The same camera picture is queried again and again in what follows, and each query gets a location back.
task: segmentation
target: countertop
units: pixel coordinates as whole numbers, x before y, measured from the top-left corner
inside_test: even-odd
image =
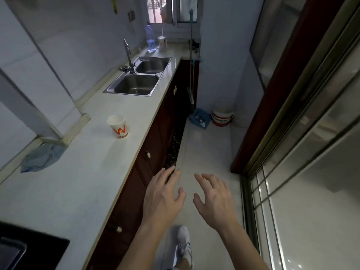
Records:
[[[151,97],[106,94],[115,73],[83,106],[91,120],[61,159],[39,171],[18,168],[0,185],[0,220],[70,240],[57,270],[82,269],[88,262],[121,188],[182,58],[185,44],[138,56],[171,57]],[[125,116],[128,136],[118,139],[107,125],[112,114]]]

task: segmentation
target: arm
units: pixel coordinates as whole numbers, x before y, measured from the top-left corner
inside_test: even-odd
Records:
[[[220,235],[236,270],[269,270],[245,230],[238,223],[234,201],[224,181],[214,175],[195,174],[205,203],[194,193],[194,204],[205,222]]]
[[[174,187],[181,170],[177,170],[166,183],[174,166],[161,169],[150,181],[144,199],[142,223],[117,270],[150,269],[156,249],[165,230],[182,209],[186,193],[182,188],[174,198]]]

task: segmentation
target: forearm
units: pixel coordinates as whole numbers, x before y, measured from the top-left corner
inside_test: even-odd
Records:
[[[164,232],[162,227],[142,224],[117,270],[150,269]]]
[[[236,270],[269,270],[239,223],[219,232]]]

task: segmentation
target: hand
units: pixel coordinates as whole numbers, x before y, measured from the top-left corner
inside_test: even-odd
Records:
[[[181,170],[175,171],[166,183],[174,169],[174,166],[167,170],[162,168],[151,179],[145,193],[142,224],[155,225],[165,230],[173,223],[182,209],[186,198],[186,193],[182,187],[178,190],[178,198],[174,198],[174,188]]]
[[[205,203],[194,193],[194,204],[205,222],[219,234],[238,224],[233,198],[227,185],[213,174],[195,174],[205,194]]]

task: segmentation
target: wall switch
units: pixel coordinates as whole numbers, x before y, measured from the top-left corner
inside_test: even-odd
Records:
[[[129,17],[129,22],[132,22],[135,20],[135,12],[133,10],[130,10],[128,13],[127,13],[128,17]]]

